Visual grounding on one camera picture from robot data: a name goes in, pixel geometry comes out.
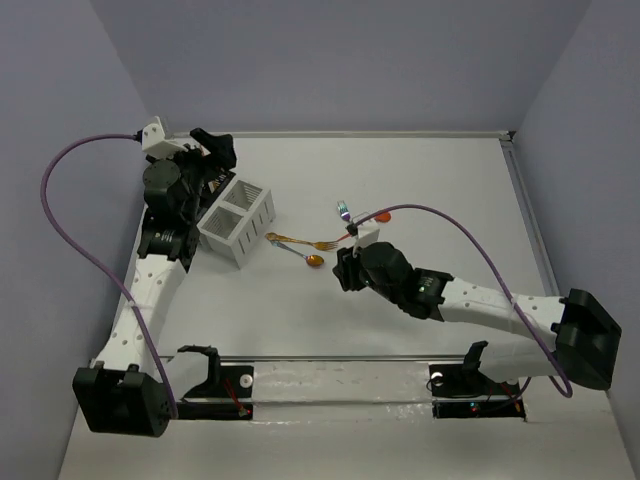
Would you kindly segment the iridescent blue purple fork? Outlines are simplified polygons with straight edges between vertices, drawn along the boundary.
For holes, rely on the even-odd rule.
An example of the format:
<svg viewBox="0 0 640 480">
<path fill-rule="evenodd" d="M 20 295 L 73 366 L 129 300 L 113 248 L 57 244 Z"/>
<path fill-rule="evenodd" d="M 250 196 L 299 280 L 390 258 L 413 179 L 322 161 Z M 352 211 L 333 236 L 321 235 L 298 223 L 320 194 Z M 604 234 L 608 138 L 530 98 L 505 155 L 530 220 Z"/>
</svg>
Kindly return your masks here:
<svg viewBox="0 0 640 480">
<path fill-rule="evenodd" d="M 352 221 L 351 213 L 345 201 L 337 202 L 337 211 L 342 221 L 346 223 L 350 223 Z"/>
</svg>

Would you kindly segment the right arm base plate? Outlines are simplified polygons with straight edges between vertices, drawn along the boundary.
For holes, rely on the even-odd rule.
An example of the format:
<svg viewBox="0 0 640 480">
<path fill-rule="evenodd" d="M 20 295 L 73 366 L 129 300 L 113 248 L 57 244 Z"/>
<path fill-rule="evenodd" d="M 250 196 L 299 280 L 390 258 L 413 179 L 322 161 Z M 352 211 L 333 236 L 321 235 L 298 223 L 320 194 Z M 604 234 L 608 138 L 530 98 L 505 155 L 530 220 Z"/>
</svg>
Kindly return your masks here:
<svg viewBox="0 0 640 480">
<path fill-rule="evenodd" d="M 426 389 L 435 419 L 526 419 L 518 381 L 496 383 L 477 372 L 464 372 L 461 364 L 433 364 Z"/>
</svg>

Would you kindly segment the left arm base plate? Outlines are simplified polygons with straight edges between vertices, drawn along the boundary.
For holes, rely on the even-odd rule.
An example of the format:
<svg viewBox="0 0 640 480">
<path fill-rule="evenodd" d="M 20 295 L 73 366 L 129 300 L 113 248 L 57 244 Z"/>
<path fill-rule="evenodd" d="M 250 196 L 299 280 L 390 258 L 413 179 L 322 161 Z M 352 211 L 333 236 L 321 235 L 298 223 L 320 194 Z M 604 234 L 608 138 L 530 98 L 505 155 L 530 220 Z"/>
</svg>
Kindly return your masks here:
<svg viewBox="0 0 640 480">
<path fill-rule="evenodd" d="M 222 365 L 220 379 L 191 387 L 178 402 L 180 420 L 250 421 L 253 419 L 254 366 Z"/>
</svg>

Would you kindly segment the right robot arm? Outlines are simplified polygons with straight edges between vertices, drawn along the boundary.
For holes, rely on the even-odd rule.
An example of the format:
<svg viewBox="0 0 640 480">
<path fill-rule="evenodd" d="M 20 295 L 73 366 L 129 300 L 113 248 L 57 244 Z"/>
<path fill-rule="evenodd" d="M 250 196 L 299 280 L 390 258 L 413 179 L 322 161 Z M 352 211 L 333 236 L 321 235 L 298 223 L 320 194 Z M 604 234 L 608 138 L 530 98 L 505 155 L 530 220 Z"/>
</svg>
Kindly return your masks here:
<svg viewBox="0 0 640 480">
<path fill-rule="evenodd" d="M 550 376 L 592 390 L 611 387 L 622 329 L 585 290 L 564 297 L 507 294 L 415 268 L 388 242 L 338 250 L 333 273 L 343 290 L 371 289 L 413 318 L 510 334 L 506 345 L 479 340 L 469 347 L 460 379 L 470 391 Z"/>
</svg>

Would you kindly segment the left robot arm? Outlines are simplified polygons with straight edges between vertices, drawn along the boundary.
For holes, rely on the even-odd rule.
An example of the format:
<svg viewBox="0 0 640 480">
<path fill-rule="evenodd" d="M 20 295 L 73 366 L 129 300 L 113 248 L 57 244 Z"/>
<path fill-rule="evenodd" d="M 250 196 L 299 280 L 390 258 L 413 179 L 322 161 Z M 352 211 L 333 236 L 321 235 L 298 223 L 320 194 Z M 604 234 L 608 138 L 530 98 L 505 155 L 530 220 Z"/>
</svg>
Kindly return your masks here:
<svg viewBox="0 0 640 480">
<path fill-rule="evenodd" d="M 122 286 L 124 305 L 111 336 L 72 388 L 94 433 L 159 437 L 178 416 L 167 368 L 156 348 L 169 307 L 190 270 L 198 223 L 234 177 L 230 134 L 190 131 L 190 142 L 138 138 L 148 161 L 145 209 L 133 278 Z"/>
</svg>

